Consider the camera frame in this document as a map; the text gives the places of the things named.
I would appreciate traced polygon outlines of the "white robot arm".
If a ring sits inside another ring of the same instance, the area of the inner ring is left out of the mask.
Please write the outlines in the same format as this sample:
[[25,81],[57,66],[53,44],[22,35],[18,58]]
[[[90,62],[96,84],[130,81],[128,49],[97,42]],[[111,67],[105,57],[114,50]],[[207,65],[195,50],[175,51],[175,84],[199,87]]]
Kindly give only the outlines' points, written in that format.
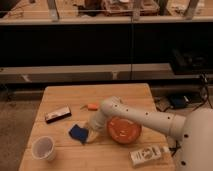
[[179,171],[213,171],[213,109],[199,108],[186,116],[126,105],[119,97],[104,99],[89,121],[101,132],[110,117],[128,119],[182,142]]

